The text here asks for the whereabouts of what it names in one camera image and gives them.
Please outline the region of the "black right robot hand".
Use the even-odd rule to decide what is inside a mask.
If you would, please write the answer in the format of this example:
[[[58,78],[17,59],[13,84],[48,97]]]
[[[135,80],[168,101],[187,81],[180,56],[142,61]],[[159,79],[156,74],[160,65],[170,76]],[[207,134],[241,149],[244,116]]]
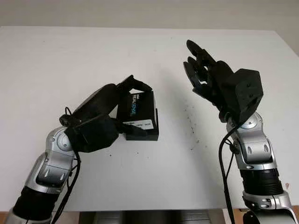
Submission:
[[[192,40],[186,41],[189,56],[183,66],[193,86],[193,92],[208,100],[219,110],[219,119],[226,123],[232,112],[228,108],[223,90],[224,81],[233,74],[229,66],[223,61],[215,61],[212,56]]]

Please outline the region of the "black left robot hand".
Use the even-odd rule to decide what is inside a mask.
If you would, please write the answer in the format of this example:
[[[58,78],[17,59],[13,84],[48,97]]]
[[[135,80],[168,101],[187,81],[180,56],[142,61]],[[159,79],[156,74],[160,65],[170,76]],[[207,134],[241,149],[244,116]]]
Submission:
[[[106,84],[90,95],[72,114],[70,127],[86,138],[117,138],[120,133],[146,136],[145,130],[126,125],[109,116],[132,89],[149,92],[152,88],[130,75],[119,84]]]

